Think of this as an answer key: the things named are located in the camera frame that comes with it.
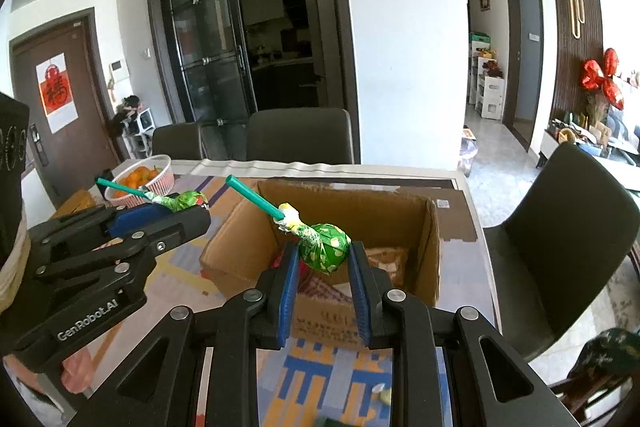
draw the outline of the picture frame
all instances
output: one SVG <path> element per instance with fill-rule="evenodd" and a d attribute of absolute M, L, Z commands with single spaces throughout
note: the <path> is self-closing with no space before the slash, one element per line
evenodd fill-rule
<path fill-rule="evenodd" d="M 486 12 L 491 9 L 491 0 L 480 0 L 480 11 Z"/>

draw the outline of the door handle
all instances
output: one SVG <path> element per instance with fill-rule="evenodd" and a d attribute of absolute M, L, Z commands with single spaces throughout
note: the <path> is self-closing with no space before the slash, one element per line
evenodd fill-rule
<path fill-rule="evenodd" d="M 246 68 L 244 66 L 244 54 L 243 54 L 242 46 L 236 46 L 236 56 L 238 57 L 238 67 L 242 73 L 246 73 Z"/>
<path fill-rule="evenodd" d="M 42 145 L 42 138 L 40 138 L 40 133 L 38 132 L 38 128 L 36 124 L 32 123 L 29 126 L 29 133 L 31 134 L 31 140 L 33 141 L 33 145 L 36 149 L 36 154 L 38 155 L 38 159 L 43 167 L 49 165 L 49 158 L 47 158 L 47 153 L 44 151 L 44 147 Z"/>

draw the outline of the black chair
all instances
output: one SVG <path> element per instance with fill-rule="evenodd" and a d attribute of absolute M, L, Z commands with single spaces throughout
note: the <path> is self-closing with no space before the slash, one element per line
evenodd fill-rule
<path fill-rule="evenodd" d="M 338 108 L 269 109 L 251 115 L 247 159 L 353 164 L 349 113 Z"/>
<path fill-rule="evenodd" d="M 228 160 L 219 128 L 214 123 L 174 123 L 158 127 L 152 137 L 153 154 L 174 160 Z"/>
<path fill-rule="evenodd" d="M 484 229 L 502 334 L 524 359 L 549 348 L 587 309 L 639 227 L 627 191 L 594 158 L 565 143 L 513 214 Z"/>

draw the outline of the glass door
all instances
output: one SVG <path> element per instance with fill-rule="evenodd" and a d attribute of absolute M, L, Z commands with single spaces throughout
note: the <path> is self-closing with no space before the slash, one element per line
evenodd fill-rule
<path fill-rule="evenodd" d="M 245 158 L 255 111 L 237 0 L 169 0 L 187 120 L 217 124 L 231 159 Z"/>

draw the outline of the lollipop stick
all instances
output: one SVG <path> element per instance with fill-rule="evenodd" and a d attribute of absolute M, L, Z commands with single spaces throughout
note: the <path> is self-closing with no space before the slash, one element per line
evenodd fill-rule
<path fill-rule="evenodd" d="M 142 190 L 135 190 L 135 188 L 129 188 L 125 185 L 120 185 L 118 183 L 114 183 L 114 182 L 110 182 L 109 180 L 105 180 L 104 178 L 98 178 L 95 181 L 98 185 L 103 185 L 104 187 L 111 187 L 114 188 L 115 190 L 122 190 L 123 192 L 126 192 L 127 194 L 133 194 L 134 196 L 140 196 L 141 198 L 145 198 L 148 199 L 146 197 L 146 194 L 144 192 L 142 192 Z"/>
<path fill-rule="evenodd" d="M 278 221 L 284 219 L 284 213 L 281 210 L 278 210 L 275 206 L 273 206 L 269 201 L 265 200 L 263 197 L 256 194 L 249 187 L 243 184 L 238 178 L 236 178 L 233 174 L 229 174 L 226 177 L 225 183 L 229 185 L 233 190 L 240 192 L 245 198 L 251 201 L 253 204 L 256 204 L 260 209 L 264 210 L 267 214 L 269 214 L 274 219 Z"/>

